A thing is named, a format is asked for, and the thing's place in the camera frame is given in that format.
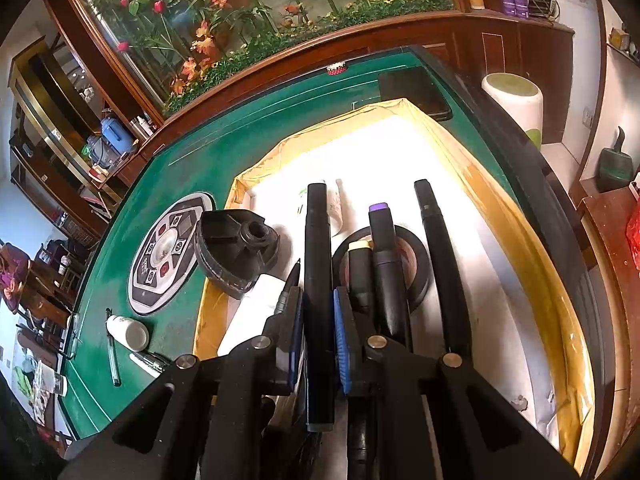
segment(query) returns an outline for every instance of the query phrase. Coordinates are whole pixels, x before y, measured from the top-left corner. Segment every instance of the red bag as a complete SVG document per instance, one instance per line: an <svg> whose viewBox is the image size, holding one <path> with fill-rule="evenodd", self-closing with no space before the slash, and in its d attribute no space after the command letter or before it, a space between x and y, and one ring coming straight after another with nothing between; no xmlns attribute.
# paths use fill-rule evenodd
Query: red bag
<svg viewBox="0 0 640 480"><path fill-rule="evenodd" d="M631 249L636 269L640 270L640 202L636 204L636 208L626 225L626 240L629 242L629 249Z"/></svg>

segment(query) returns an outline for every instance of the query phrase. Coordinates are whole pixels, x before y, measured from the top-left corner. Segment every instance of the blue water jug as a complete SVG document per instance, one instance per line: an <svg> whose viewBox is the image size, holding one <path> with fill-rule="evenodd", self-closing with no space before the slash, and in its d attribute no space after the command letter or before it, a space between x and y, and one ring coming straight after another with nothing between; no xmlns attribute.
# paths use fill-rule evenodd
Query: blue water jug
<svg viewBox="0 0 640 480"><path fill-rule="evenodd" d="M107 117L100 121L102 134L109 144L122 155L132 151L133 136L114 117Z"/></svg>

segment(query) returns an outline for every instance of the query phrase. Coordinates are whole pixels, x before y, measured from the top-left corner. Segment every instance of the electric socket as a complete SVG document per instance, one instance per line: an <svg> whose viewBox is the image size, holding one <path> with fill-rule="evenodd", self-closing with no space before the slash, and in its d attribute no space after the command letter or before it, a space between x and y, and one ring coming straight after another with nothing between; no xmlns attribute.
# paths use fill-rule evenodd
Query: electric socket
<svg viewBox="0 0 640 480"><path fill-rule="evenodd" d="M582 124L587 128L591 128L593 126L593 112L587 107L584 107L584 111L582 112Z"/></svg>

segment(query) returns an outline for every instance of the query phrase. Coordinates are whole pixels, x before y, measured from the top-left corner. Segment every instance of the yellow marker cap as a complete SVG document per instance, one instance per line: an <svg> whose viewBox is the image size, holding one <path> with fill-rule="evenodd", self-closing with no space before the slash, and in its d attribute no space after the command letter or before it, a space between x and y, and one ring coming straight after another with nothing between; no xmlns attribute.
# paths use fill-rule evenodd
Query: yellow marker cap
<svg viewBox="0 0 640 480"><path fill-rule="evenodd" d="M369 241L368 240L358 240L357 242L351 242L349 244L349 250L353 251L356 249L370 249L371 246L369 245Z"/></svg>

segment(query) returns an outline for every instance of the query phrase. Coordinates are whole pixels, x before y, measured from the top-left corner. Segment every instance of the metal screw head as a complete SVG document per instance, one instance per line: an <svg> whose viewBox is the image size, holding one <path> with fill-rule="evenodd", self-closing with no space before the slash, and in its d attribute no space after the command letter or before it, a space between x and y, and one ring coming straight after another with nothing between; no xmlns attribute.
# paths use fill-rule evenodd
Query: metal screw head
<svg viewBox="0 0 640 480"><path fill-rule="evenodd" d="M271 345L271 339L269 339L265 335L257 335L256 337L251 339L251 346L253 346L256 350L268 348L269 345Z"/></svg>
<svg viewBox="0 0 640 480"><path fill-rule="evenodd" d="M448 366L449 368L459 368L462 364L462 357L458 354L444 354L442 357L442 362Z"/></svg>
<svg viewBox="0 0 640 480"><path fill-rule="evenodd" d="M372 335L367 339L367 344L371 348L384 348L386 346L386 338L383 335Z"/></svg>
<svg viewBox="0 0 640 480"><path fill-rule="evenodd" d="M183 354L175 360L175 365L180 368L180 370L186 370L187 368L191 368L197 362L198 358L195 355Z"/></svg>

